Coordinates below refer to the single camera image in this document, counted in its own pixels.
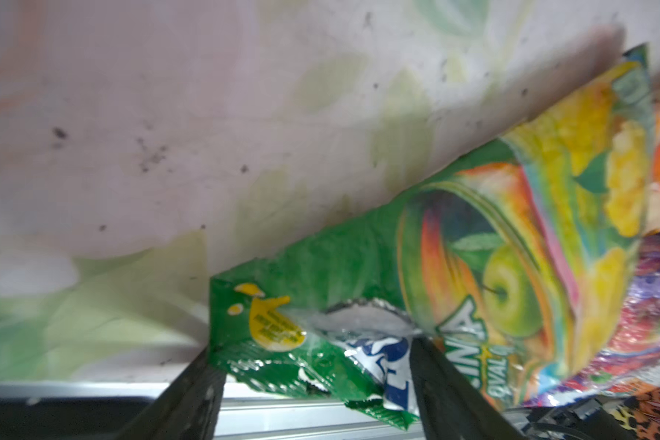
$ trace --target plastic bag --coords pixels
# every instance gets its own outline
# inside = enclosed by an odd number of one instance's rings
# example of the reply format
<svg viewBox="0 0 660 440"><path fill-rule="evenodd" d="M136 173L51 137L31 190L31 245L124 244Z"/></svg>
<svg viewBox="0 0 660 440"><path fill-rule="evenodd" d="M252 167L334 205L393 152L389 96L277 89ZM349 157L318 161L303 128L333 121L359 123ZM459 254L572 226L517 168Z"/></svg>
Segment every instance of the plastic bag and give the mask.
<svg viewBox="0 0 660 440"><path fill-rule="evenodd" d="M620 63L389 204L213 277L211 361L400 427L417 333L497 409L545 392L616 328L652 126L644 67Z"/></svg>

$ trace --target purple plastic wrapper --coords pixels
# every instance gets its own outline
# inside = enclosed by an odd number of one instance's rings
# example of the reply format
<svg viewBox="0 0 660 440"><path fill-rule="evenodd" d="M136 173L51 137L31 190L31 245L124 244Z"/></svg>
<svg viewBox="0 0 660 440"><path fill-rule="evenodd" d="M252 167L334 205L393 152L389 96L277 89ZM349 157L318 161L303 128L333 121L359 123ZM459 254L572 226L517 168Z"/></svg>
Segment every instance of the purple plastic wrapper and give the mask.
<svg viewBox="0 0 660 440"><path fill-rule="evenodd" d="M640 254L606 348L580 373L525 406L561 406L599 393L631 396L660 387L660 234L645 237Z"/></svg>

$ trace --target fruit illustration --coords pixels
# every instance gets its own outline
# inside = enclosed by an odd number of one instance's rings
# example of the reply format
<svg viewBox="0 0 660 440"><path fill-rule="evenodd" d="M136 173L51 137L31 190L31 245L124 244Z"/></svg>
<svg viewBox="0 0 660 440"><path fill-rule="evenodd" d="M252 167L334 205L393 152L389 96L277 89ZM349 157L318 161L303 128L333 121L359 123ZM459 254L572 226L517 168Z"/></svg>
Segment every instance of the fruit illustration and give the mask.
<svg viewBox="0 0 660 440"><path fill-rule="evenodd" d="M619 234L633 237L641 228L645 209L643 194L648 174L645 130L635 121L626 121L612 143L606 165L609 195L604 211Z"/></svg>
<svg viewBox="0 0 660 440"><path fill-rule="evenodd" d="M525 338L543 327L533 287L512 247L503 245L491 254L482 286L486 311L501 332Z"/></svg>

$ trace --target colorful juice packet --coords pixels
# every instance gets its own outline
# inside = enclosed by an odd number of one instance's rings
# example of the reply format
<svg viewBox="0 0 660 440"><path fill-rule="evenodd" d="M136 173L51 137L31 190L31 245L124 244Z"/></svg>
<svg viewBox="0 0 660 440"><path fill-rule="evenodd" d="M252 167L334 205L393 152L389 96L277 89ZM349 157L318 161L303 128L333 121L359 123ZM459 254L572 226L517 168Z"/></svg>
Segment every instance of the colorful juice packet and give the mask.
<svg viewBox="0 0 660 440"><path fill-rule="evenodd" d="M596 394L638 395L660 387L660 234L647 236L613 337L589 365L526 406L561 406Z"/></svg>
<svg viewBox="0 0 660 440"><path fill-rule="evenodd" d="M497 409L579 372L616 329L644 230L642 52L387 205L212 277L211 363L398 427L417 414L416 334Z"/></svg>

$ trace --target green apple illustration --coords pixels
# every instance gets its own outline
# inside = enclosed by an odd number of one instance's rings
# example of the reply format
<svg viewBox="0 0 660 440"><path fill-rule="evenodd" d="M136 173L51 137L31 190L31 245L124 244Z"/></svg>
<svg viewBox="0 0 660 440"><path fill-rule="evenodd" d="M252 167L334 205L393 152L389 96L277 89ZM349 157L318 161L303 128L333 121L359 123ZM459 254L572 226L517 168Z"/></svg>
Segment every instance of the green apple illustration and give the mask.
<svg viewBox="0 0 660 440"><path fill-rule="evenodd" d="M543 327L533 287L513 248L497 248L484 268L484 306L494 327L516 338L532 336Z"/></svg>

